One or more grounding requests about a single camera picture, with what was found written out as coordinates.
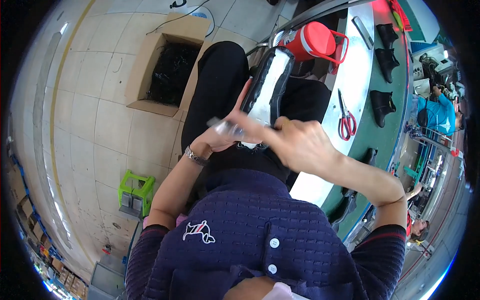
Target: white button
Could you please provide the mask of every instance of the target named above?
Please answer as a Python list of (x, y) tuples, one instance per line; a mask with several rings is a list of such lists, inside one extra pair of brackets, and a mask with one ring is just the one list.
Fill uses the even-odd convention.
[(268, 270), (270, 271), (270, 273), (275, 274), (276, 273), (276, 265), (274, 265), (274, 264), (269, 265)]
[(278, 239), (271, 239), (270, 240), (270, 247), (276, 248), (280, 245), (280, 241)]

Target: yellow floor line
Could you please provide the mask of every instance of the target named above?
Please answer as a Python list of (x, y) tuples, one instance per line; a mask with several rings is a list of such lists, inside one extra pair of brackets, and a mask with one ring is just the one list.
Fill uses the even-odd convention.
[[(90, 0), (87, 7), (85, 7), (84, 12), (80, 15), (80, 18), (78, 19), (77, 24), (73, 28), (72, 35), (68, 39), (67, 45), (65, 46), (65, 51), (63, 52), (63, 55), (61, 57), (59, 70), (57, 72), (57, 78), (55, 79), (55, 85), (53, 87), (52, 106), (50, 108), (50, 153), (51, 153), (51, 156), (52, 156), (53, 179), (55, 180), (55, 184), (57, 185), (57, 190), (58, 190), (58, 195), (59, 195), (59, 198), (60, 198), (60, 202), (61, 202), (61, 205), (62, 205), (63, 210), (65, 212), (67, 212), (67, 206), (65, 205), (65, 201), (63, 200), (63, 194), (62, 194), (61, 189), (60, 189), (59, 175), (58, 175), (58, 172), (57, 172), (57, 162), (55, 160), (55, 146), (54, 146), (55, 145), (55, 139), (54, 139), (54, 136), (53, 136), (53, 134), (54, 134), (53, 129), (54, 129), (54, 124), (55, 124), (55, 104), (57, 103), (57, 91), (58, 91), (58, 87), (59, 87), (61, 72), (63, 70), (63, 65), (65, 63), (65, 59), (67, 58), (67, 54), (68, 54), (68, 51), (70, 49), (70, 45), (72, 44), (73, 38), (75, 37), (75, 34), (77, 33), (78, 28), (80, 27), (80, 24), (82, 24), (83, 20), (85, 19), (85, 16), (87, 15), (88, 11), (92, 7), (92, 5), (95, 3), (95, 1), (96, 0)], [(72, 221), (70, 220), (70, 216), (68, 216), (68, 213), (66, 214), (66, 216), (68, 218), (68, 221), (72, 225)], [(90, 261), (92, 266), (94, 266), (94, 262), (92, 261), (92, 259), (88, 255), (87, 251), (83, 247), (82, 242), (78, 238), (77, 233), (75, 232), (75, 228), (73, 228), (73, 226), (72, 226), (72, 229), (73, 229), (73, 234), (75, 235), (75, 238), (77, 239), (80, 247), (84, 251), (86, 257), (88, 258), (88, 260)]]

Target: embroidered dog logo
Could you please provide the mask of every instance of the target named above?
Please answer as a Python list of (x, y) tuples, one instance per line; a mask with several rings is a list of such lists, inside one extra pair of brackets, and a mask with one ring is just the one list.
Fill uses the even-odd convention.
[(183, 240), (189, 234), (201, 234), (202, 240), (205, 244), (215, 243), (215, 238), (210, 235), (210, 227), (207, 225), (207, 221), (203, 220), (200, 224), (190, 225), (190, 222), (187, 224), (187, 229), (183, 234)]

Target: green plastic stool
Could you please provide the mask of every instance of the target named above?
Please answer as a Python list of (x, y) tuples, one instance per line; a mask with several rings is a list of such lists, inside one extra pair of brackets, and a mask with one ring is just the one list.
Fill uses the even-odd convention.
[[(129, 186), (127, 182), (130, 180), (132, 180), (132, 184)], [(138, 214), (138, 211), (134, 210), (132, 205), (122, 205), (122, 195), (125, 192), (134, 198), (140, 198), (142, 200), (142, 208), (138, 217), (146, 217), (150, 213), (150, 206), (152, 205), (154, 183), (155, 177), (153, 176), (145, 178), (133, 174), (131, 170), (127, 170), (127, 173), (125, 173), (125, 176), (123, 176), (118, 189), (120, 205), (119, 210), (132, 216), (136, 216), (133, 212), (137, 212)]]

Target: navy blue knit shirt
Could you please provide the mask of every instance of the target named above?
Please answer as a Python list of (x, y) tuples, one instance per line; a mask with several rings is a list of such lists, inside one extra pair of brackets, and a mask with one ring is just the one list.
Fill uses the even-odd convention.
[(322, 210), (292, 199), (277, 178), (232, 169), (169, 231), (143, 230), (132, 249), (128, 299), (223, 299), (245, 278), (269, 276), (309, 299), (389, 299), (402, 271), (406, 231), (374, 230), (351, 253)]

